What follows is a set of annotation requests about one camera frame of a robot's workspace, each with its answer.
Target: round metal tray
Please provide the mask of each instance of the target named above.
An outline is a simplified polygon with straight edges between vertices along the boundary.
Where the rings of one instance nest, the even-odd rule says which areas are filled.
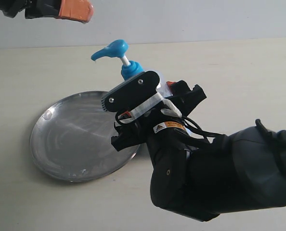
[[[39,169],[56,179],[83,182],[107,176],[134,157],[139,146],[117,152],[111,145],[115,113],[102,109],[105,93],[71,95],[41,115],[30,136]]]

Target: blue pump nozzle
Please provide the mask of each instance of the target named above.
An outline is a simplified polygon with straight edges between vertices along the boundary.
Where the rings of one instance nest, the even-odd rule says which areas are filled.
[[[110,58],[119,58],[121,59],[123,65],[121,69],[121,75],[124,80],[127,80],[141,72],[143,72],[143,68],[141,65],[135,61],[129,61],[125,55],[125,52],[128,50],[128,44],[122,40],[118,39],[114,42],[111,42],[108,46],[97,51],[91,56],[93,61],[96,61],[102,57],[110,57]]]

